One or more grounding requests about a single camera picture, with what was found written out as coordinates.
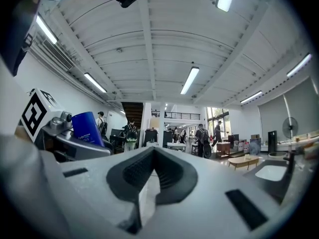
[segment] round container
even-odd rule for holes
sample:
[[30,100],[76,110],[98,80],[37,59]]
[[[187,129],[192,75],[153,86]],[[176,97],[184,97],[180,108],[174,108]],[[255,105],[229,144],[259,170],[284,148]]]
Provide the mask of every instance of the round container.
[[92,112],[72,117],[74,136],[82,141],[104,147],[104,143]]
[[288,153],[284,151],[276,151],[268,154],[271,160],[284,160],[284,157],[287,157],[287,155]]

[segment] air vent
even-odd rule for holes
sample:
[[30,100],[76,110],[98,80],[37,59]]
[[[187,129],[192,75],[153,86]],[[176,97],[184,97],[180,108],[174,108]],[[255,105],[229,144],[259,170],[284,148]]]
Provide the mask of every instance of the air vent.
[[65,69],[70,70],[74,64],[73,62],[64,54],[64,52],[57,46],[53,45],[49,40],[45,39],[42,45],[51,53],[54,58],[59,61]]

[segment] gray roller blind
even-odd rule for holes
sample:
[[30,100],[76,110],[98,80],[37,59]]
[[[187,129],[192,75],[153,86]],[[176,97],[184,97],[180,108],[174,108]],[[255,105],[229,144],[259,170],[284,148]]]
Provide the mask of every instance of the gray roller blind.
[[263,128],[263,142],[268,141],[268,132],[277,131],[277,141],[286,140],[283,122],[288,117],[284,96],[279,96],[258,106]]
[[285,93],[290,116],[298,122],[298,135],[319,129],[319,104],[311,78]]

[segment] blue cylinder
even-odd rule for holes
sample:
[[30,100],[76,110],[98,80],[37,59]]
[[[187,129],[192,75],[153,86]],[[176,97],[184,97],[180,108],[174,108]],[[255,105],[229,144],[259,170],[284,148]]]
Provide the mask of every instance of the blue cylinder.
[[72,117],[74,136],[82,141],[104,147],[104,143],[92,112]]

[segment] black metal railing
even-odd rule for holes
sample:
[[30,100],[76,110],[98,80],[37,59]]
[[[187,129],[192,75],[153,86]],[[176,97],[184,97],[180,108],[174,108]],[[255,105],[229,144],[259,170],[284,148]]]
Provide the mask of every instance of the black metal railing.
[[[159,117],[160,112],[152,111],[152,117]],[[200,120],[200,114],[187,114],[187,113],[171,113],[165,112],[165,118],[167,119],[181,119],[181,120]]]

